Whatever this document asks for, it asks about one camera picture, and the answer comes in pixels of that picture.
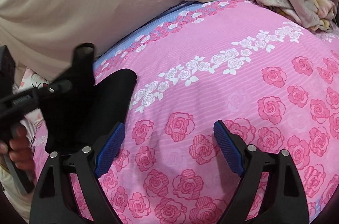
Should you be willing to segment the person's left hand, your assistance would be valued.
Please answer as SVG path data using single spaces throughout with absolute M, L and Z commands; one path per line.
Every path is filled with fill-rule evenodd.
M 34 171 L 35 162 L 33 161 L 33 154 L 29 145 L 26 127 L 23 125 L 17 126 L 14 138 L 9 141 L 11 150 L 1 141 L 1 166 L 8 170 L 4 159 L 4 155 L 8 155 L 18 169 L 28 172 Z

